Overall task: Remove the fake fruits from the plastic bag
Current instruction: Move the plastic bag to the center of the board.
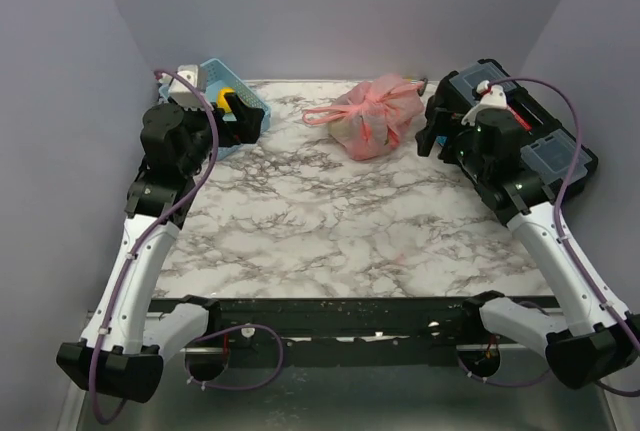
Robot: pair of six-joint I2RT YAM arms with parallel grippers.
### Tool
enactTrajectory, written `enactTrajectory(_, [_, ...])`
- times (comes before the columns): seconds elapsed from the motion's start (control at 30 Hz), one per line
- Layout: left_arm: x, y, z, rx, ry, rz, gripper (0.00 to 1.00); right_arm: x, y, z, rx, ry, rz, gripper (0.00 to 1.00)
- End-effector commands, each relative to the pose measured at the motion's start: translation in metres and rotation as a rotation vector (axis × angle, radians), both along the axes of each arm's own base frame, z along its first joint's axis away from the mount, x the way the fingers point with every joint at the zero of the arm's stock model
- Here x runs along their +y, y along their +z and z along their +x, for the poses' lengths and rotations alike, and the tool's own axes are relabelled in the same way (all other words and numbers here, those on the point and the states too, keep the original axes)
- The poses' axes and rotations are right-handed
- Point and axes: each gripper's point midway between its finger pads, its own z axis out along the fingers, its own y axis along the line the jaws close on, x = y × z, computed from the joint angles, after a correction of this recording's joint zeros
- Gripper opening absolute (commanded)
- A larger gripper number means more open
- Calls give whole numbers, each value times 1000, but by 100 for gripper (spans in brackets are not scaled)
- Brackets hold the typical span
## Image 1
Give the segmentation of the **pink plastic bag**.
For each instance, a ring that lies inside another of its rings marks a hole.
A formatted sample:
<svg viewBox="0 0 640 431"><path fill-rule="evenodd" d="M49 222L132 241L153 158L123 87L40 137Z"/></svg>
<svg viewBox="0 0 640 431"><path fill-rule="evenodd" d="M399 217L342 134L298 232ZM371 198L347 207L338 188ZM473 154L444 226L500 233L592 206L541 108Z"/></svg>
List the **pink plastic bag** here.
<svg viewBox="0 0 640 431"><path fill-rule="evenodd" d="M365 161L395 150L424 111L421 81L386 74L363 81L330 105L307 109L307 125L325 125L349 157Z"/></svg>

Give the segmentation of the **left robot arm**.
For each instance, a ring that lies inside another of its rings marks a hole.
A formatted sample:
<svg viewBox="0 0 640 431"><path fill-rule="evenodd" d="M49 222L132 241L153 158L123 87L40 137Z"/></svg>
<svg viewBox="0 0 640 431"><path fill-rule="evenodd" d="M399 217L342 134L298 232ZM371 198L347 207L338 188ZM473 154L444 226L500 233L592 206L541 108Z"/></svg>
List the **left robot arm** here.
<svg viewBox="0 0 640 431"><path fill-rule="evenodd" d="M143 115L144 156L127 192L112 273L79 340L61 344L56 356L82 390L145 403L184 345L209 346L221 336L219 306L207 298L187 296L163 321L145 322L161 267L206 180L205 161L219 148L256 143L267 119L266 105L249 106L234 92L225 98L230 110L211 116L174 100Z"/></svg>

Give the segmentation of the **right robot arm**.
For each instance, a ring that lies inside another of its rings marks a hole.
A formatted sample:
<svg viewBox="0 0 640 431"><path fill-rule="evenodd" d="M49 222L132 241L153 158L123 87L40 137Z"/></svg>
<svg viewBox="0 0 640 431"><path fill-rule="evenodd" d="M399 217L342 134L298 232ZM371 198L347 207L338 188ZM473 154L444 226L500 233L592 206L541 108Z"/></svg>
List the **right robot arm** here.
<svg viewBox="0 0 640 431"><path fill-rule="evenodd" d="M566 387L600 384L639 356L639 317L605 285L561 214L569 185L557 192L528 156L538 145L518 121L501 81L481 82L467 111L433 95L426 126L416 135L419 155L445 142L439 159L461 169L482 202L534 259L562 310L554 318L496 291L467 299L460 333L480 343L501 335L545 358Z"/></svg>

